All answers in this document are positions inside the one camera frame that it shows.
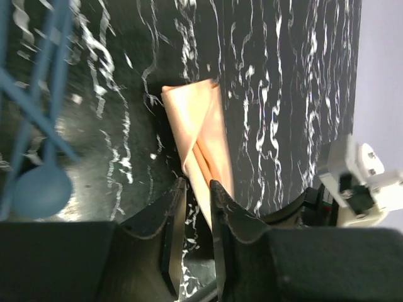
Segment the blue plastic fork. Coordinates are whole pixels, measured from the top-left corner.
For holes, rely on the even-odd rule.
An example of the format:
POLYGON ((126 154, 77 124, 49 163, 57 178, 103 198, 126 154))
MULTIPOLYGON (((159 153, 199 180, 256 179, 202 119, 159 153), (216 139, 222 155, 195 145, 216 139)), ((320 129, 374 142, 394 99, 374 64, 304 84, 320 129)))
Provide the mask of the blue plastic fork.
POLYGON ((79 161, 73 148, 54 130, 49 120, 28 99, 27 93, 14 84, 14 79, 1 67, 1 84, 6 94, 26 113, 51 141, 58 146, 70 159, 79 161))

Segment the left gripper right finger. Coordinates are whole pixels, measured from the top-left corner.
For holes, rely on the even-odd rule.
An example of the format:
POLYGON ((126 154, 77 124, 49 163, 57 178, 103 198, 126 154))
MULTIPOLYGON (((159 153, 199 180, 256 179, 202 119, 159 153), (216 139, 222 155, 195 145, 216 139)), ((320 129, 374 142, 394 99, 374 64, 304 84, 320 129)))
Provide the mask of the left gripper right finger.
POLYGON ((210 182, 213 250, 220 301, 267 301, 272 266, 268 225, 210 182))

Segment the peach cloth napkin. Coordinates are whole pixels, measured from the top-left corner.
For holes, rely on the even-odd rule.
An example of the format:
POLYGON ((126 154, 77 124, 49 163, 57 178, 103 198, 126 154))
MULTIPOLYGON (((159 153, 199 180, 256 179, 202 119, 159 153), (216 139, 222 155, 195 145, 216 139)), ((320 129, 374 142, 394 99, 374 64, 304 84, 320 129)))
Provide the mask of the peach cloth napkin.
POLYGON ((163 86, 162 102, 195 198, 209 228, 210 181, 216 180, 234 197, 220 86, 207 79, 182 86, 163 86))

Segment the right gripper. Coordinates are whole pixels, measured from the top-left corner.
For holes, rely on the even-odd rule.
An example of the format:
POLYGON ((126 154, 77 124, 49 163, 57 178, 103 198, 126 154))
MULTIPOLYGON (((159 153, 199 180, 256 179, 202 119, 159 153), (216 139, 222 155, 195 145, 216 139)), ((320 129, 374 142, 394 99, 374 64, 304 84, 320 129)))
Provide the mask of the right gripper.
POLYGON ((261 220, 273 227, 335 227, 339 205, 329 191, 320 185, 318 189, 308 187, 298 198, 261 220))

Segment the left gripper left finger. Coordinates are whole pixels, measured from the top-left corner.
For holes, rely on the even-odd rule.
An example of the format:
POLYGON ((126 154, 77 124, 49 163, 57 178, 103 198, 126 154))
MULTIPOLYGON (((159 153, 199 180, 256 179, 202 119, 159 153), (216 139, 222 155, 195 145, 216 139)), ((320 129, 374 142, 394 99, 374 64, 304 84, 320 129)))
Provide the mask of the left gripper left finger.
POLYGON ((153 203, 120 225, 137 240, 135 260, 150 294, 179 296, 186 218, 186 180, 179 177, 153 203))

